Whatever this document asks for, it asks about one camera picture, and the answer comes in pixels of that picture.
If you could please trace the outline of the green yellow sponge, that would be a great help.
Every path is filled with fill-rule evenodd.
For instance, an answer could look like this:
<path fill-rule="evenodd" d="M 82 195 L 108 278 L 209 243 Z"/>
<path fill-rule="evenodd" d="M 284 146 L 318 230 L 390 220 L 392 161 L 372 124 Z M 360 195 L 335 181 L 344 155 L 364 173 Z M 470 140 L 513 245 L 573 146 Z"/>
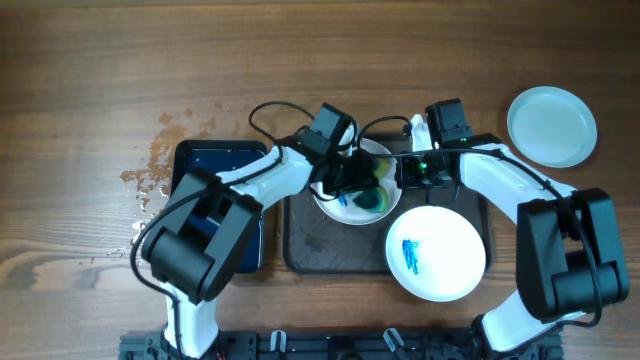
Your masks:
<path fill-rule="evenodd" d="M 373 174 L 379 185 L 373 189 L 362 191 L 353 198 L 353 203 L 360 209 L 369 213 L 384 213 L 389 208 L 389 195 L 387 190 L 381 185 L 382 179 L 391 168 L 389 159 L 374 158 Z"/>

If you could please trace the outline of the pale blue plate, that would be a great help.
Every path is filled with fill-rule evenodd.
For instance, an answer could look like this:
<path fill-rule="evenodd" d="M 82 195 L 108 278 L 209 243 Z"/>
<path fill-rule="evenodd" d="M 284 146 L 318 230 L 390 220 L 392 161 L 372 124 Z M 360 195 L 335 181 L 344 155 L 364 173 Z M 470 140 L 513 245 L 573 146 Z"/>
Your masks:
<path fill-rule="evenodd" d="M 571 92 L 552 86 L 519 94 L 507 112 L 511 141 L 525 157 L 551 168 L 576 166 L 594 151 L 598 130 L 587 105 Z"/>

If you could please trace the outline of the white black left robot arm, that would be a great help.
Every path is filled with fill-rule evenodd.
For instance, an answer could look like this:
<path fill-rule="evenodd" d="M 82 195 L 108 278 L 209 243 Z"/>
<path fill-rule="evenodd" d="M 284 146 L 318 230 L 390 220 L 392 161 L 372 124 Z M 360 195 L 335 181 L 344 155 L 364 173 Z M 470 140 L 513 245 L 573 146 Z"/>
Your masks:
<path fill-rule="evenodd" d="M 275 139 L 236 170 L 187 172 L 164 209 L 140 232 L 131 260 L 146 261 L 145 286 L 167 300 L 169 356 L 199 359 L 219 334 L 216 299 L 238 270 L 263 214 L 321 183 L 330 199 L 375 187 L 371 158 L 356 149 L 355 119 L 323 104 L 308 126 Z"/>

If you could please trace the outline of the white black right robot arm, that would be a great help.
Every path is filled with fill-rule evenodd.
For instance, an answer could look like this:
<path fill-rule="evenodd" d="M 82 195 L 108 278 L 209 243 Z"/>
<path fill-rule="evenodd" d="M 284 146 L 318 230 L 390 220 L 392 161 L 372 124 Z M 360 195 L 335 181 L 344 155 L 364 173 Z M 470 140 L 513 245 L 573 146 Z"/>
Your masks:
<path fill-rule="evenodd" d="M 517 227 L 516 291 L 477 317 L 481 357 L 504 358 L 565 327 L 591 328 L 605 306 L 626 299 L 630 280 L 613 202 L 599 188 L 577 190 L 544 177 L 491 134 L 473 135 L 460 100 L 408 120 L 411 184 L 445 174 L 497 206 Z"/>

